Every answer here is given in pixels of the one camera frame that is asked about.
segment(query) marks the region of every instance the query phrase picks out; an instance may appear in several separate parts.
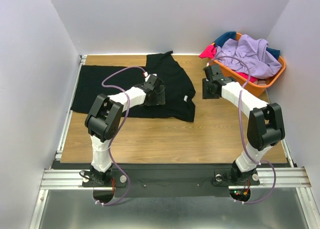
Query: blue cloth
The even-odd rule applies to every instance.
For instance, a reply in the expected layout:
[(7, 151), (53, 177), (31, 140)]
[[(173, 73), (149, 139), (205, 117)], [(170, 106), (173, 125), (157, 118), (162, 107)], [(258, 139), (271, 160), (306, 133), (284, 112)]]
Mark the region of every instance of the blue cloth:
[[(219, 46), (222, 48), (224, 46), (224, 44), (226, 43), (226, 41), (228, 41), (229, 39), (236, 40), (236, 35), (237, 35), (236, 31), (228, 31), (228, 32), (222, 34), (221, 36), (219, 36), (214, 41), (214, 43), (216, 46)], [(275, 59), (277, 59), (277, 60), (279, 59), (280, 50), (267, 47), (266, 51), (269, 52)]]
[[(255, 40), (248, 35), (242, 35), (239, 41), (228, 39), (223, 47), (217, 47), (216, 58), (233, 56), (242, 59), (249, 67), (251, 76), (267, 79), (274, 76), (281, 64), (268, 51), (268, 42), (265, 39)], [(247, 68), (238, 60), (224, 57), (219, 62), (237, 73), (248, 74)]]

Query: orange laundry basket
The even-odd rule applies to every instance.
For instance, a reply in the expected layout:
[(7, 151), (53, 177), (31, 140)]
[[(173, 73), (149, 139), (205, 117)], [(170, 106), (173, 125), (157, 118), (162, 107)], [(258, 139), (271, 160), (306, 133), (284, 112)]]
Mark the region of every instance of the orange laundry basket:
[[(235, 39), (237, 41), (239, 41), (241, 36), (242, 36), (242, 34), (237, 32)], [(256, 84), (253, 84), (251, 81), (249, 81), (248, 84), (245, 86), (245, 89), (248, 90), (251, 94), (253, 94), (256, 97), (260, 96), (267, 88), (269, 88), (277, 80), (277, 78), (281, 75), (281, 73), (283, 73), (284, 70), (286, 69), (286, 62), (281, 56), (279, 56), (278, 61), (281, 64), (281, 69), (277, 72), (277, 74), (275, 74), (274, 76), (269, 77), (265, 80), (266, 85), (256, 85)], [(233, 77), (241, 85), (243, 85), (246, 82), (245, 78), (243, 78), (239, 74), (235, 73), (233, 70), (231, 70), (230, 68), (223, 65), (221, 62), (219, 62), (217, 60), (214, 60), (211, 63), (211, 65), (215, 64), (215, 63), (220, 65), (220, 69), (225, 77)]]

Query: wooden table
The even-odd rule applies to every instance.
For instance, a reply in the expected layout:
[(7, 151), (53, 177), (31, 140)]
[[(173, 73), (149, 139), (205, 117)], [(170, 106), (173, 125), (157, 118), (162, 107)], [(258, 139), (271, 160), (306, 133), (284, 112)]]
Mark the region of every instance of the wooden table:
[[(243, 151), (238, 109), (229, 101), (202, 99), (202, 70), (205, 59), (173, 56), (189, 75), (196, 90), (194, 122), (176, 118), (128, 118), (114, 140), (111, 151), (119, 163), (232, 163)], [(86, 65), (145, 65), (144, 55), (88, 56)], [(267, 101), (267, 94), (261, 96)], [(91, 140), (84, 126), (86, 114), (72, 113), (62, 163), (90, 163)], [(248, 119), (242, 115), (243, 128)], [(281, 143), (264, 157), (273, 163), (286, 163)]]

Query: white wall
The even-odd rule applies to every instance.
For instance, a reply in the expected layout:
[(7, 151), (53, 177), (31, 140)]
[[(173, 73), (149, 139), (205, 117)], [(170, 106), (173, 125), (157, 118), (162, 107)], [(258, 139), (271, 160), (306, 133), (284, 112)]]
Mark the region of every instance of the white wall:
[(0, 0), (0, 228), (28, 228), (79, 56), (50, 0)]
[(200, 53), (226, 31), (266, 38), (289, 0), (52, 0), (80, 54)]
[(268, 90), (282, 106), (286, 140), (298, 166), (305, 166), (320, 206), (320, 4), (290, 0), (267, 40), (281, 49), (287, 69)]

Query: white metal frame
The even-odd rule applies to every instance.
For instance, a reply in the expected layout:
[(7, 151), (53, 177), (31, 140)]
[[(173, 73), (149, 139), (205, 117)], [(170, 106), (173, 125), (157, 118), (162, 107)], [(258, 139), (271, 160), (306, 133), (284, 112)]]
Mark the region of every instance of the white metal frame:
[[(146, 55), (147, 53), (124, 53), (124, 54), (108, 54), (108, 55)], [(176, 56), (193, 56), (194, 54), (173, 54)], [(86, 64), (87, 55), (80, 56), (77, 80), (73, 88), (72, 99), (70, 100), (69, 108), (71, 108), (76, 88), (78, 84), (79, 73), (82, 65)], [(69, 129), (72, 110), (69, 110), (64, 127), (61, 133), (58, 148), (56, 150), (56, 160), (60, 160), (64, 149), (67, 132)], [(296, 188), (298, 198), (300, 200), (305, 219), (310, 229), (320, 228), (320, 214), (316, 205), (315, 199), (311, 192), (311, 184), (308, 175), (303, 167), (295, 167), (291, 158), (289, 148), (285, 140), (281, 141), (285, 156), (290, 164), (290, 168), (276, 168), (276, 188)], [(33, 216), (30, 223), (30, 229), (38, 229), (40, 227), (42, 215), (45, 209), (49, 190), (93, 190), (93, 187), (82, 187), (82, 177), (79, 175), (81, 170), (45, 170), (43, 173), (40, 190), (36, 205), (33, 211)], [(251, 188), (270, 188), (273, 184), (273, 171), (270, 168), (258, 168), (260, 185), (251, 186)], [(238, 189), (238, 186), (230, 186), (230, 189)], [(112, 190), (111, 187), (100, 187), (95, 190)]]

